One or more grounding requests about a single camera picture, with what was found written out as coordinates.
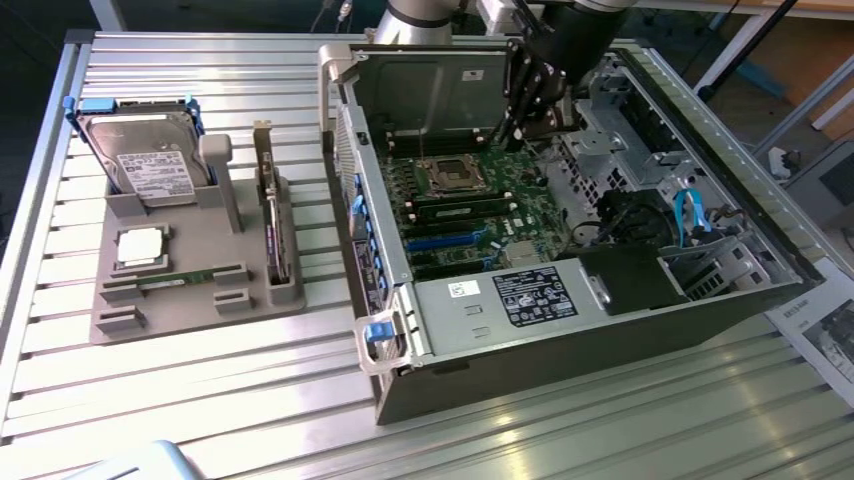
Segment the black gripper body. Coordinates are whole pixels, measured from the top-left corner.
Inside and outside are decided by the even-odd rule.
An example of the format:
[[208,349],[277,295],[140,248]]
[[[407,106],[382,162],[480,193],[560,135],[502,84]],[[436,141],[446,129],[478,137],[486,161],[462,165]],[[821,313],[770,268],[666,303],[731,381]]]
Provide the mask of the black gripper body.
[[560,78],[579,84],[598,65],[622,28],[630,1],[544,1],[542,13],[526,7],[526,51],[536,83]]

